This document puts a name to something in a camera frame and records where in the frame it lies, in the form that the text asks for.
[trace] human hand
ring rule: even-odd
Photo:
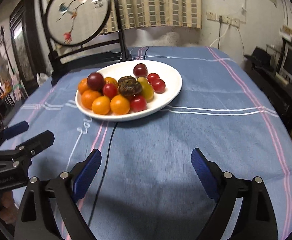
[[[0,211],[0,218],[6,224],[14,223],[17,218],[18,210],[14,204],[13,192],[12,191],[4,192],[1,198],[1,202],[3,208]]]

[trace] blue gripper pad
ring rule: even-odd
[[[26,121],[22,121],[20,123],[17,123],[16,125],[8,127],[3,131],[3,139],[8,140],[15,137],[16,135],[26,132],[28,130],[28,127],[29,126]]]
[[[210,172],[206,162],[206,158],[199,149],[194,149],[191,152],[191,164],[193,165],[201,184],[203,185],[208,197],[217,202],[219,199],[217,181]]]
[[[101,152],[96,149],[95,153],[92,156],[88,156],[85,162],[86,165],[83,167],[73,183],[72,199],[74,203],[85,197],[90,184],[101,166]]]

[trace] black wooden frame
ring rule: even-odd
[[[25,80],[15,45],[14,29],[20,22],[22,22],[27,57],[34,76],[34,80],[32,81]],[[12,49],[19,70],[19,76],[28,94],[31,94],[38,88],[36,74],[41,72],[46,73],[46,64],[39,43],[37,28],[34,28],[34,26],[36,26],[35,2],[34,0],[21,0],[10,15],[10,33]]]
[[[103,63],[103,62],[110,62],[110,61],[126,61],[126,60],[131,60],[131,55],[129,54],[129,51],[126,47],[125,44],[125,36],[124,36],[124,30],[123,30],[123,26],[121,23],[121,19],[120,19],[120,12],[119,12],[119,4],[118,4],[118,0],[114,0],[115,2],[115,13],[116,13],[116,19],[117,19],[117,25],[118,25],[118,39],[115,40],[111,40],[111,41],[104,41],[104,42],[100,42],[98,44],[94,44],[94,45],[90,45],[90,46],[83,46],[84,44],[86,44],[87,42],[91,41],[93,38],[95,38],[100,31],[103,29],[103,27],[105,26],[105,24],[107,23],[107,20],[109,18],[110,15],[110,9],[111,9],[111,1],[109,0],[109,5],[108,5],[108,10],[106,17],[102,23],[102,25],[100,26],[100,28],[88,39],[86,39],[85,41],[81,42],[80,48],[76,49],[74,51],[65,53],[63,55],[58,55],[57,51],[53,49],[51,40],[56,41],[52,35],[50,34],[50,31],[48,29],[48,22],[47,22],[47,16],[48,16],[48,11],[50,9],[50,5],[52,3],[53,0],[50,0],[50,2],[48,3],[47,9],[44,11],[43,9],[43,0],[39,0],[39,5],[40,5],[40,13],[41,13],[41,19],[42,19],[42,24],[43,24],[43,28],[44,28],[44,33],[45,33],[45,38],[47,41],[47,45],[49,48],[49,60],[51,62],[51,65],[53,67],[53,73],[52,73],[52,85],[54,86],[59,79],[64,76],[65,74],[67,74],[68,72],[74,70],[74,69],[79,69],[79,68],[83,68],[85,66],[83,66],[83,64],[78,64],[79,61],[83,62],[83,60],[81,59],[75,59],[71,62],[62,64],[61,63],[61,59],[73,54],[76,54],[78,52],[81,51],[85,51],[85,50],[89,50],[89,49],[93,49],[93,48],[98,48],[98,47],[103,47],[103,46],[107,46],[110,44],[120,44],[120,52],[112,52],[112,51],[107,51],[107,52],[103,52],[103,53],[98,53],[98,54],[93,54],[90,55],[90,61],[94,62],[94,64],[98,64],[98,63]],[[78,44],[75,45],[67,45],[67,44],[63,44],[63,46],[68,46],[68,47],[74,47],[74,46],[78,46]]]

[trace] oval white plate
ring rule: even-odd
[[[83,107],[81,103],[81,95],[76,92],[75,102],[78,109],[84,114],[91,116],[92,118],[114,121],[114,122],[124,122],[139,119],[147,115],[153,114],[160,109],[168,105],[180,92],[182,86],[182,78],[177,70],[172,66],[169,66],[162,62],[151,61],[151,60],[133,60],[116,63],[101,70],[97,71],[105,77],[113,77],[117,81],[119,78],[124,76],[134,76],[133,69],[138,63],[144,63],[148,69],[148,73],[157,73],[162,80],[166,83],[166,90],[162,94],[154,94],[154,98],[150,103],[147,103],[147,109],[137,113],[129,113],[124,115],[101,115],[95,114],[92,110],[88,110]]]

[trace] tv stand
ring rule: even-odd
[[[277,79],[275,70],[269,72],[263,68],[254,67],[247,73],[267,96],[290,133],[292,130],[292,85],[285,86]]]

